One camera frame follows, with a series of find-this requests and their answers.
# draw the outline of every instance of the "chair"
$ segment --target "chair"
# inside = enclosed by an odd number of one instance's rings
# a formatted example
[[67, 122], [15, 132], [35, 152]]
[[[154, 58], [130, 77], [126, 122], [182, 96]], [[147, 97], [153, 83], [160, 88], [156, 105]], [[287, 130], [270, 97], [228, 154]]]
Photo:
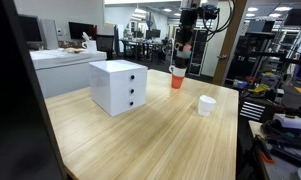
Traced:
[[97, 35], [96, 41], [97, 41], [97, 50], [106, 52], [107, 59], [112, 59], [114, 36], [113, 35]]
[[153, 59], [157, 60], [157, 64], [159, 64], [159, 62], [164, 63], [166, 59], [165, 44], [152, 45], [151, 62], [153, 61]]

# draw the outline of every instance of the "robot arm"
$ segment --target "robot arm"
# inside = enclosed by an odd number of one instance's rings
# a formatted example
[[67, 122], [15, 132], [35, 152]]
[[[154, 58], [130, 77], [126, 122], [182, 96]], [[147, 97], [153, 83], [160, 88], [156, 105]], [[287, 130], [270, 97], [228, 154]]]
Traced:
[[[216, 19], [220, 11], [214, 5], [203, 5], [198, 7], [199, 4], [200, 0], [183, 0], [181, 2], [182, 12], [179, 24], [180, 30], [176, 35], [176, 44], [174, 47], [177, 51], [175, 66], [178, 68], [186, 68], [186, 62], [188, 59], [190, 59], [191, 43], [193, 40], [194, 28], [196, 27], [197, 19], [202, 19], [203, 21]], [[213, 35], [214, 33], [221, 32], [225, 29], [224, 27], [222, 27], [223, 29], [220, 28], [212, 31], [206, 26], [205, 28], [209, 32], [208, 35]]]

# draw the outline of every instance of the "drawer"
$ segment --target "drawer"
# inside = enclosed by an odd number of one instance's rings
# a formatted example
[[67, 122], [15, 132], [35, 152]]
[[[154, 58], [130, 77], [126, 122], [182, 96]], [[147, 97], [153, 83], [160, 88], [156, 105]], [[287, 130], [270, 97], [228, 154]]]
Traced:
[[251, 102], [244, 102], [240, 109], [240, 116], [260, 121], [265, 107]]
[[123, 99], [114, 99], [111, 101], [111, 116], [115, 116], [117, 114], [131, 110], [143, 104], [145, 104], [145, 96], [134, 96]]
[[147, 82], [147, 70], [136, 69], [122, 71], [110, 74], [111, 85], [124, 86], [126, 84], [135, 84], [138, 82]]
[[146, 96], [146, 82], [127, 83], [125, 85], [113, 85], [110, 88], [111, 101], [116, 99]]

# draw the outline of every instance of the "wall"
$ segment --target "wall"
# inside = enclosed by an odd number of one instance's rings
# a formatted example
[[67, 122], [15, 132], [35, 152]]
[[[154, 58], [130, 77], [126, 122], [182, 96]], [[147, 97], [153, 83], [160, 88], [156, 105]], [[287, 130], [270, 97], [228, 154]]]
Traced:
[[[104, 8], [104, 18], [105, 23], [109, 24], [116, 24], [118, 25], [118, 33], [119, 33], [119, 39], [123, 38], [123, 31], [127, 24], [130, 22], [130, 18], [132, 14], [134, 13], [134, 10], [136, 9], [136, 6], [131, 5], [124, 6], [124, 7], [109, 7], [106, 6]], [[151, 12], [152, 19], [154, 21], [154, 25], [152, 28], [154, 29], [160, 29], [160, 39], [164, 39], [168, 34], [168, 17], [156, 12]], [[123, 45], [122, 43], [119, 43], [120, 46], [120, 52], [123, 52]]]
[[[118, 25], [119, 39], [123, 38], [123, 31], [130, 21], [136, 7], [104, 7], [105, 23]], [[119, 42], [120, 52], [123, 52], [123, 44]]]
[[69, 41], [68, 22], [95, 25], [104, 24], [103, 0], [14, 0], [20, 14], [36, 15], [42, 19], [54, 19], [62, 31], [60, 41]]
[[160, 39], [164, 39], [168, 37], [168, 17], [156, 12], [151, 12], [151, 15], [154, 18], [154, 22], [151, 28], [153, 29], [160, 29]]
[[[219, 27], [222, 26], [228, 19], [229, 16], [229, 5], [228, 2], [219, 2], [218, 8], [221, 9], [220, 11], [220, 23]], [[212, 30], [215, 29], [217, 23], [213, 23]], [[215, 34], [215, 36], [208, 42], [208, 48], [206, 50], [207, 54], [204, 58], [204, 63], [202, 67], [201, 74], [207, 76], [214, 76], [214, 72], [216, 70], [218, 64], [217, 56], [220, 55], [221, 48], [223, 45], [224, 37], [226, 35], [227, 29]]]

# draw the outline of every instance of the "tools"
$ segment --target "tools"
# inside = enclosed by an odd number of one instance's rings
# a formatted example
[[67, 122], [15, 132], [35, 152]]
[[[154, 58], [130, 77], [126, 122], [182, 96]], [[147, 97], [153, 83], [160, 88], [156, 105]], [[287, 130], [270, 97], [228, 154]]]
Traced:
[[269, 87], [265, 84], [260, 84], [257, 88], [251, 90], [253, 93], [263, 93], [265, 92]]
[[301, 150], [301, 140], [300, 139], [292, 139], [285, 137], [277, 137], [273, 135], [268, 135], [265, 141], [272, 146], [277, 146], [280, 148], [293, 148]]
[[255, 135], [251, 149], [253, 149], [256, 152], [256, 155], [261, 157], [265, 162], [274, 163], [270, 151], [268, 150], [264, 139], [262, 139], [260, 135]]
[[270, 153], [279, 157], [280, 159], [283, 159], [290, 164], [293, 164], [297, 167], [301, 167], [301, 156], [297, 154], [292, 154], [288, 151], [285, 151], [284, 149], [281, 149], [277, 146], [272, 146]]

